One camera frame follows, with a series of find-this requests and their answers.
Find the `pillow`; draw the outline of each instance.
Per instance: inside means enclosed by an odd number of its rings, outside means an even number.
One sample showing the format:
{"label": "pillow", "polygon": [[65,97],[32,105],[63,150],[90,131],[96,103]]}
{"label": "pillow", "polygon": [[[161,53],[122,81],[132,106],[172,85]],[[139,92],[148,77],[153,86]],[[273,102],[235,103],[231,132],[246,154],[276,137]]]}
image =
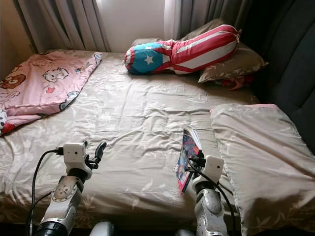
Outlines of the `pillow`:
{"label": "pillow", "polygon": [[232,79],[237,76],[243,76],[254,73],[267,65],[263,58],[240,43],[238,50],[229,59],[213,65],[209,65],[200,71],[199,82],[212,80]]}
{"label": "pillow", "polygon": [[145,44],[145,43],[154,43],[154,42],[159,42],[162,41],[162,39],[160,38],[138,38],[136,40],[134,40],[134,42],[132,43],[132,47],[136,46],[136,45],[140,45],[140,44]]}
{"label": "pillow", "polygon": [[202,27],[195,29],[194,31],[187,34],[185,37],[183,37],[180,41],[186,41],[192,38],[197,37],[198,35],[201,35],[209,30],[212,30],[220,25],[225,24],[223,19],[213,19],[212,21],[208,22],[207,24],[203,25]]}
{"label": "pillow", "polygon": [[131,74],[150,74],[172,70],[188,74],[232,56],[239,33],[229,25],[218,26],[187,41],[159,41],[131,47],[125,66]]}
{"label": "pillow", "polygon": [[242,235],[284,226],[315,232],[315,157],[289,117],[276,105],[211,112]]}

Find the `beige bed sheet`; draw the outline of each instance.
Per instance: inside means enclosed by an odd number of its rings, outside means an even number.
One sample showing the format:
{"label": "beige bed sheet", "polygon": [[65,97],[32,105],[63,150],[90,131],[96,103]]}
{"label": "beige bed sheet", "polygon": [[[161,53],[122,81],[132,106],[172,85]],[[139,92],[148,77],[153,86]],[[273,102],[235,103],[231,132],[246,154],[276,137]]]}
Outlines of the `beige bed sheet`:
{"label": "beige bed sheet", "polygon": [[[104,53],[67,109],[0,138],[0,222],[24,223],[32,175],[43,152],[87,140],[90,155],[100,142],[108,145],[99,169],[85,183],[76,227],[90,228],[106,219],[128,229],[194,227],[194,194],[191,189],[180,194],[174,174],[183,128],[197,131],[205,154],[219,156],[209,110],[221,103],[256,103],[256,98],[248,89],[199,84],[196,75],[130,76],[123,57]],[[63,157],[46,157],[36,197],[64,174]],[[48,203],[38,205],[37,220]]]}

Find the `puerto rico flag print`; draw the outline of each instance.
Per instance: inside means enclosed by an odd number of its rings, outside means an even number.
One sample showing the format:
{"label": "puerto rico flag print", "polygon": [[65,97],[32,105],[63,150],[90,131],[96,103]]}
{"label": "puerto rico flag print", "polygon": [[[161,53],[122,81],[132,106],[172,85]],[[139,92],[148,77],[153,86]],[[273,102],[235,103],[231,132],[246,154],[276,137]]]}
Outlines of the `puerto rico flag print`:
{"label": "puerto rico flag print", "polygon": [[188,74],[232,56],[239,33],[229,25],[218,26],[187,41],[159,41],[131,47],[125,66],[131,74],[151,74],[173,70]]}

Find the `cartoon dog print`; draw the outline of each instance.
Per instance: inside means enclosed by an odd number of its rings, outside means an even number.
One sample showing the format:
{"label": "cartoon dog print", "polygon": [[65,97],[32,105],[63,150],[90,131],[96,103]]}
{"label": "cartoon dog print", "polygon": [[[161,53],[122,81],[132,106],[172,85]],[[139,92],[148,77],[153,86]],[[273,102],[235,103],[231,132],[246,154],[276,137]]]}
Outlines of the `cartoon dog print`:
{"label": "cartoon dog print", "polygon": [[25,80],[25,75],[8,76],[0,81],[0,87],[3,89],[14,89]]}
{"label": "cartoon dog print", "polygon": [[95,61],[96,61],[96,64],[98,65],[100,63],[100,61],[102,60],[102,53],[95,53],[94,54],[94,57],[95,57]]}
{"label": "cartoon dog print", "polygon": [[67,77],[68,75],[68,71],[62,67],[58,67],[55,70],[48,70],[43,74],[45,80],[53,83],[55,83],[57,80],[65,79],[65,77]]}
{"label": "cartoon dog print", "polygon": [[18,91],[0,89],[0,104],[9,101],[11,98],[20,94]]}
{"label": "cartoon dog print", "polygon": [[5,110],[0,110],[0,130],[3,129],[6,122],[6,112]]}
{"label": "cartoon dog print", "polygon": [[67,99],[59,105],[59,109],[63,110],[66,108],[66,106],[68,106],[79,95],[79,93],[80,92],[78,91],[69,92],[67,94]]}

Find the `white star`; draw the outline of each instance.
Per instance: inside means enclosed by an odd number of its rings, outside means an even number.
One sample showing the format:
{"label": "white star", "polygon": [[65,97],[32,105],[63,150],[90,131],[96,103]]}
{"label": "white star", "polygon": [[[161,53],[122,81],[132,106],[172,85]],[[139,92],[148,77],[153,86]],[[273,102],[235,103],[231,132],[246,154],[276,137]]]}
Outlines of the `white star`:
{"label": "white star", "polygon": [[149,56],[147,56],[147,58],[146,58],[146,59],[144,59],[144,60],[145,60],[145,61],[147,62],[147,64],[149,65],[150,63],[153,63],[152,58],[153,58],[153,57],[149,57]]}

